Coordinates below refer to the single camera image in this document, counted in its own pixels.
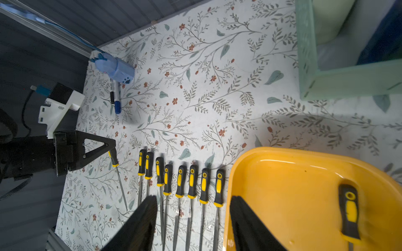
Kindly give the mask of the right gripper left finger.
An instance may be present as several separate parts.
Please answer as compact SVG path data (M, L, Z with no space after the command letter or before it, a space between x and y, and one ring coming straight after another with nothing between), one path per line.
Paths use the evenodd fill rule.
M157 213L156 196L148 196L102 250L150 251L156 229Z

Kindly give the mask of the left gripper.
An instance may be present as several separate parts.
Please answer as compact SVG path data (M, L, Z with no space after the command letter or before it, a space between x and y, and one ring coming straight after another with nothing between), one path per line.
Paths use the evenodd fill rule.
M85 140L102 145L85 151ZM116 140L80 131L60 131L53 134L55 172L58 177L82 169L100 156L116 148Z

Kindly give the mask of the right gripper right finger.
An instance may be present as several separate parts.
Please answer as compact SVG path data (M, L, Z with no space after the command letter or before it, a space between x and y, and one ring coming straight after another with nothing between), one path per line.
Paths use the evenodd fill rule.
M241 196L231 198L230 217L236 250L286 250Z

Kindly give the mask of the file tool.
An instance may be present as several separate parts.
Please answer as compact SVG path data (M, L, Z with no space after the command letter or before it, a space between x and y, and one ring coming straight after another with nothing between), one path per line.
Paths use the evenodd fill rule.
M122 193L122 199L124 201L125 208L126 208L126 210L128 210L127 200L126 200L124 188L122 186L121 177L120 177L120 173L119 173L119 169L118 169L119 162L118 162L118 158L117 158L116 148L111 149L109 151L109 155L110 155L110 158L112 160L112 166L115 167L115 169L116 169L116 173L117 173L118 181L119 181L119 184L120 184L120 190L121 190L121 193Z
M154 153L153 152L147 152L147 154L146 154L146 163L145 163L145 168L146 168L146 174L145 174L146 196L149 196L149 185L150 185L150 181L152 179L153 160L154 160Z
M200 203L202 205L202 213L201 213L199 251L202 251L202 246L203 246L204 216L205 216L205 206L208 204L208 200L209 200L209 196L208 196L209 183L210 183L210 168L206 167L206 168L203 168L203 170L202 170L201 196L200 196Z
M163 215L163 229L162 229L162 250L165 251L165 241L166 241L166 225L167 225L167 208L168 208L168 200L169 195L172 193L171 182L173 175L173 166L172 164L165 165L164 168L164 190L163 195L165 196L165 204L164 204L164 215Z
M213 251L218 250L218 237L219 237L219 209L224 205L223 191L225 185L226 171L224 168L220 168L216 173L216 183L215 183L215 200L214 205L216 206L216 216L214 225L214 239L213 239Z
M145 161L146 161L146 149L142 149L139 152L139 169L138 169L138 182L139 182L139 190L138 190L138 206L140 206L142 201L142 177L145 175Z
M157 173L157 186L159 187L159 209L160 209L160 227L161 227L161 241L163 243L163 174L164 174L164 158L162 156L156 158L156 173Z
M348 250L353 251L354 245L361 241L359 220L359 197L357 189L349 184L340 184L339 208L341 213L341 235L348 243Z
M189 170L189 191L187 194L187 197L189 198L189 211L187 218L187 232L186 232L186 243L185 243L186 251L189 251L191 242L193 200L197 197L196 192L197 177L198 177L198 166L193 164L190 166Z
M175 196L178 199L178 207L175 213L175 223L174 223L174 234L173 234L173 250L175 251L177 248L178 241L178 232L179 232L179 219L180 219L180 201L184 196L184 183L186 178L187 167L185 165L181 165L178 171L177 178L177 192Z

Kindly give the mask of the yellow storage tray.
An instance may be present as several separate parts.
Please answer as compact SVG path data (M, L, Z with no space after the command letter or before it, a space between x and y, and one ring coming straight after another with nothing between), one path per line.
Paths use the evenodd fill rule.
M356 251L402 248L402 188L384 171L340 155L257 147L233 165L228 198L241 196L290 251L345 251L338 188L358 191Z

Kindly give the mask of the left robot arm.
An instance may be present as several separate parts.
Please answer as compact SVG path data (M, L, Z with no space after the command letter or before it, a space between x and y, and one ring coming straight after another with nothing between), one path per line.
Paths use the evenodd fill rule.
M46 136L17 138L18 126L5 111L1 125L9 134L1 136L1 180L13 178L22 183L1 195L5 200L25 188L34 173L53 169L58 177L82 169L105 153L112 165L119 165L116 141L80 131L59 131L53 139Z

